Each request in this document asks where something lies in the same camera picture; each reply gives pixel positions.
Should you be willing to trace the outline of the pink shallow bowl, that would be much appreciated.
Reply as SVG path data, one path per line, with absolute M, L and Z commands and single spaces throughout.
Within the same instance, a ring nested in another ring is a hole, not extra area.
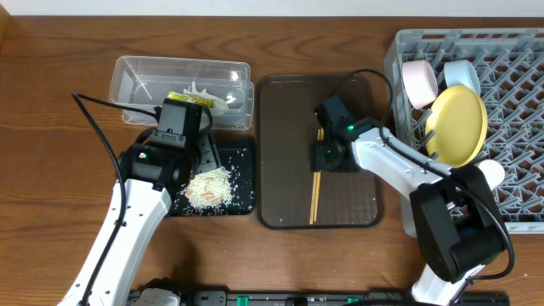
M 401 68 L 405 93 L 411 105 L 420 110 L 433 103 L 438 96 L 437 79 L 426 60 L 405 62 Z

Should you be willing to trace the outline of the yellow green snack wrapper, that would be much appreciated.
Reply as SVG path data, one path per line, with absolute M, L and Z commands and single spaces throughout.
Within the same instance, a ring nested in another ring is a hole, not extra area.
M 214 99 L 203 98 L 196 94 L 183 94 L 170 91 L 167 95 L 168 99 L 174 99 L 177 101 L 188 102 L 192 104 L 206 106 L 207 108 L 213 108 Z

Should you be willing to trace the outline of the white green cup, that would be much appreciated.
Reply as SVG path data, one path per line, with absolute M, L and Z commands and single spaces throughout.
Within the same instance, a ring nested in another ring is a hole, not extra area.
M 491 190 L 499 186 L 506 177 L 506 172 L 498 161 L 487 159 L 476 163 L 475 166 L 484 174 Z

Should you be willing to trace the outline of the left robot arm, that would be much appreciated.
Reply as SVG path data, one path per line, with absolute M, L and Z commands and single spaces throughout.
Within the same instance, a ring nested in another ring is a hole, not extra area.
M 158 125 L 146 128 L 120 155 L 101 129 L 95 131 L 116 171 L 108 213 L 63 305 L 123 305 L 150 238 L 168 215 L 180 189 L 197 174 L 220 167 L 211 111 L 165 99 L 150 111 Z

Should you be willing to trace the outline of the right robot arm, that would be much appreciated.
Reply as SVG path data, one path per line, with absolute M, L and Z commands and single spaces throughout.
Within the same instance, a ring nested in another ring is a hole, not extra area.
M 359 169 L 376 174 L 406 197 L 426 261 L 411 289 L 415 305 L 456 305 L 481 270 L 502 252 L 514 255 L 492 190 L 499 165 L 486 160 L 459 168 L 437 163 L 395 138 L 371 117 L 358 119 L 332 96 L 314 108 L 322 128 L 312 144 L 313 171 Z

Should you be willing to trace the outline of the white plastic bag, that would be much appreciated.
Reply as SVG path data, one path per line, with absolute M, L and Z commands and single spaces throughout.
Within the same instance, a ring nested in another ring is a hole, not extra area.
M 195 81 L 183 90 L 182 95 L 187 102 L 206 106 L 213 116 L 222 116 L 229 109 L 229 106 L 224 99 L 208 93 L 205 88 L 198 91 Z

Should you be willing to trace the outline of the yellow round plate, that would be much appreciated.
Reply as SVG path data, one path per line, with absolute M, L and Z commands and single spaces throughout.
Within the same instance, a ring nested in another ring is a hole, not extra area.
M 425 144 L 436 161 L 460 167 L 481 151 L 488 127 L 483 100 L 470 88 L 447 88 L 433 102 L 425 123 L 425 134 L 432 134 Z

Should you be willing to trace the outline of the light blue bowl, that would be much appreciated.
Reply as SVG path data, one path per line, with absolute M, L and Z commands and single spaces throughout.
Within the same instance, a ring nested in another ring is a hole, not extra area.
M 448 88 L 463 85 L 481 95 L 479 78 L 474 66 L 466 59 L 446 62 L 444 65 L 445 83 Z

